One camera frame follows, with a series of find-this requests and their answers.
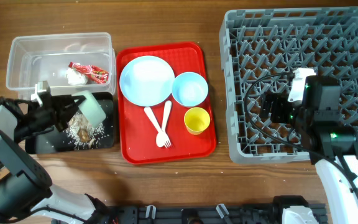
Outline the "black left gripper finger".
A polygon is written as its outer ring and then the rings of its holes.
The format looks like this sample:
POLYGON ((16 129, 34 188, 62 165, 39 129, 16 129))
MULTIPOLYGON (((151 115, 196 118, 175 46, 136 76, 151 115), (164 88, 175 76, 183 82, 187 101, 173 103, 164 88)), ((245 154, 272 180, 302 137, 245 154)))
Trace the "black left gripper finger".
POLYGON ((86 100, 83 95, 60 95, 54 96, 54 103, 59 109, 78 108, 86 100))
POLYGON ((78 107, 69 108, 66 110, 63 110, 59 114, 59 131, 62 132, 65 129, 68 128, 68 123, 74 117, 74 115, 79 111, 78 107))

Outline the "white tissue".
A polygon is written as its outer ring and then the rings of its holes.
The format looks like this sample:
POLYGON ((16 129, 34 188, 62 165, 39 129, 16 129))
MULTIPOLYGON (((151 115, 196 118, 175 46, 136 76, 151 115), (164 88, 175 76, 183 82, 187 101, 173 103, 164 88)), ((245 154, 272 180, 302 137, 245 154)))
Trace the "white tissue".
POLYGON ((73 86, 85 85, 88 82, 88 78, 84 74, 72 68, 67 69, 65 72, 65 78, 68 80, 68 84, 73 86))

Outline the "red snack wrapper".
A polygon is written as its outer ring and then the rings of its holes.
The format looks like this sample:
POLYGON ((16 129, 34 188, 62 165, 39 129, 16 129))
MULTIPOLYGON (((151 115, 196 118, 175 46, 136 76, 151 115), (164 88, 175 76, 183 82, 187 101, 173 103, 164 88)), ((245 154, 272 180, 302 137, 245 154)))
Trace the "red snack wrapper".
POLYGON ((104 84, 109 80, 109 72, 95 65, 80 65, 78 63, 70 62, 68 67, 84 74, 97 84, 104 84))

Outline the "yellow plastic cup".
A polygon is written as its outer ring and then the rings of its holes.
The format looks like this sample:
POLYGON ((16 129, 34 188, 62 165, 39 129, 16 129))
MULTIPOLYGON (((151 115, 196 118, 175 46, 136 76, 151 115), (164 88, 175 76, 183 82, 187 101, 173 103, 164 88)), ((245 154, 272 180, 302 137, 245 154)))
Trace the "yellow plastic cup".
POLYGON ((190 134, 199 135, 209 127, 211 118, 205 109, 194 107, 185 113, 184 123, 190 134))

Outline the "light blue bowl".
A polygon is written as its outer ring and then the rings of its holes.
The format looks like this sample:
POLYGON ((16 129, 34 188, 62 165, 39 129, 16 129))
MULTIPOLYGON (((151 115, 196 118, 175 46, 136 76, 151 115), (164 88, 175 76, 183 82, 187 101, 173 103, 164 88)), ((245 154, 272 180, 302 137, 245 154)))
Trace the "light blue bowl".
POLYGON ((200 105, 206 99, 208 92, 208 83, 199 73, 184 72, 173 81, 172 96, 184 107, 200 105))

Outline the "pale green bowl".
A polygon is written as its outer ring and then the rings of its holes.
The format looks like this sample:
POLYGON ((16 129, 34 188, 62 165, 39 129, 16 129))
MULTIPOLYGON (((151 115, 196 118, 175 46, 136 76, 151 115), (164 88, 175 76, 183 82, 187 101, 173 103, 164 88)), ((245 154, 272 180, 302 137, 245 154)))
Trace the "pale green bowl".
POLYGON ((93 96, 92 92, 85 90, 74 93, 72 96, 85 97, 85 100, 80 103, 78 108, 88 120, 89 124, 92 125, 92 127, 96 128, 106 119, 105 112, 103 111, 96 98, 93 96))

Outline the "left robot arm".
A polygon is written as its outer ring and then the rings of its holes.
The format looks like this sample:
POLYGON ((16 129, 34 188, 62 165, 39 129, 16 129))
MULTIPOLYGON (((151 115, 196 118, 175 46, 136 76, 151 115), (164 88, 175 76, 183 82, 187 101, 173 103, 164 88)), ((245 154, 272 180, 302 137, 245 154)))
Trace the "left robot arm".
POLYGON ((101 124, 103 109, 91 93, 52 96, 39 94, 27 101, 0 97, 0 223, 15 223, 33 216, 65 223, 111 223, 114 216, 102 201, 53 184, 47 171, 19 143, 57 129, 63 131, 77 111, 101 124))

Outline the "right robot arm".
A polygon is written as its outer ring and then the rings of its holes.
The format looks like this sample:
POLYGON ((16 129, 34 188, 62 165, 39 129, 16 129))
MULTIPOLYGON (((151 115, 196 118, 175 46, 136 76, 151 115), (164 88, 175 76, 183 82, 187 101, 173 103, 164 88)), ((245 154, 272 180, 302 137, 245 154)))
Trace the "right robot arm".
POLYGON ((283 93, 262 96, 261 118, 289 124, 310 151, 334 223, 358 223, 358 137, 341 123, 341 86, 335 78, 308 76, 294 86, 300 99, 283 93))

